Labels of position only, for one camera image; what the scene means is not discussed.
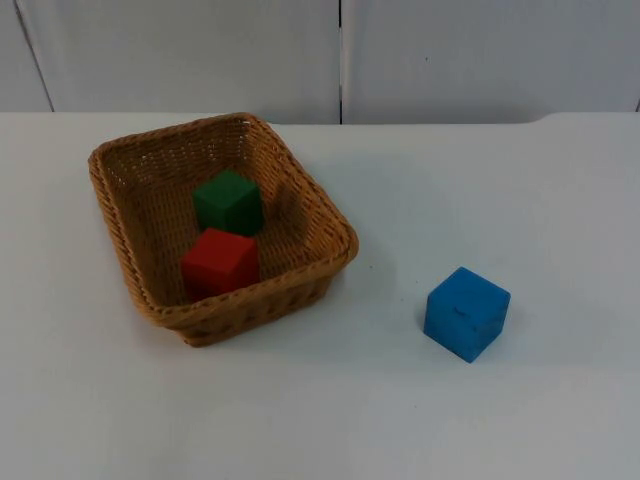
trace red cube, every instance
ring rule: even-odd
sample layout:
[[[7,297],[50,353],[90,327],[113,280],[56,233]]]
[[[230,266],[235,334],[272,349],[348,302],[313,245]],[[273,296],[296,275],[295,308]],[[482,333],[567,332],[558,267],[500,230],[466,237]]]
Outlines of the red cube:
[[[255,239],[207,228],[180,261],[193,301],[232,292],[260,281]]]

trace blue cube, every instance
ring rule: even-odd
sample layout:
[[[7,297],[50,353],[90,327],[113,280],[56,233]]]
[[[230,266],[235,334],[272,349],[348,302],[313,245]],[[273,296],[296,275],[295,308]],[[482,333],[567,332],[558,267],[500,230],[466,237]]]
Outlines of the blue cube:
[[[429,294],[424,333],[471,363],[504,326],[511,294],[460,267]]]

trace basket rim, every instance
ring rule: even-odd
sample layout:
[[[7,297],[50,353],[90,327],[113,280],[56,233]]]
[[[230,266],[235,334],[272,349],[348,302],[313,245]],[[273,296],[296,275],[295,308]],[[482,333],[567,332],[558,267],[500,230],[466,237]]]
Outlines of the basket rim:
[[[287,161],[294,167],[296,174],[314,191],[317,200],[331,211],[344,229],[343,248],[321,260],[230,293],[209,297],[191,304],[163,305],[157,302],[144,286],[143,274],[138,266],[135,250],[132,248],[127,231],[124,228],[119,208],[114,202],[114,194],[111,187],[105,180],[104,155],[117,147],[128,145],[131,142],[159,139],[178,133],[191,132],[211,123],[225,121],[242,121],[258,127],[283,149],[286,153]],[[333,276],[358,253],[359,241],[355,230],[333,204],[327,193],[304,170],[284,141],[269,124],[250,113],[241,112],[202,118],[148,132],[134,133],[104,142],[91,153],[89,157],[89,172],[132,300],[143,315],[167,328],[180,328],[185,315],[192,317],[193,315],[201,316],[201,314],[223,314],[241,305],[246,306],[289,288],[313,282],[324,276]]]

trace basket bottom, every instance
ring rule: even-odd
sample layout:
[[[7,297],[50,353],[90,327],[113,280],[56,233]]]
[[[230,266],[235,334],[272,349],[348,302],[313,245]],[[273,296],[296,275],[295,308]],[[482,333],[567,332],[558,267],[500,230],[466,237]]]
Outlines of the basket bottom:
[[[207,318],[197,326],[176,330],[176,333],[192,347],[206,347],[222,342],[314,304],[327,293],[332,279],[332,276],[324,277],[293,287],[285,295],[278,293],[265,298],[259,307],[252,306],[250,309]]]

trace wicker basket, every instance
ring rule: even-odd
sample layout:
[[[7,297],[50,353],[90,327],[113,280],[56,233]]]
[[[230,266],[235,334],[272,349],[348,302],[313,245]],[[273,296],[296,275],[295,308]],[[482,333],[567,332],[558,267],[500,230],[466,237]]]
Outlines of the wicker basket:
[[[262,281],[192,304],[179,268],[198,235],[191,192],[223,169],[260,187]],[[194,347],[311,305],[358,251],[353,228],[327,194],[249,114],[107,142],[91,154],[89,170],[133,302]]]

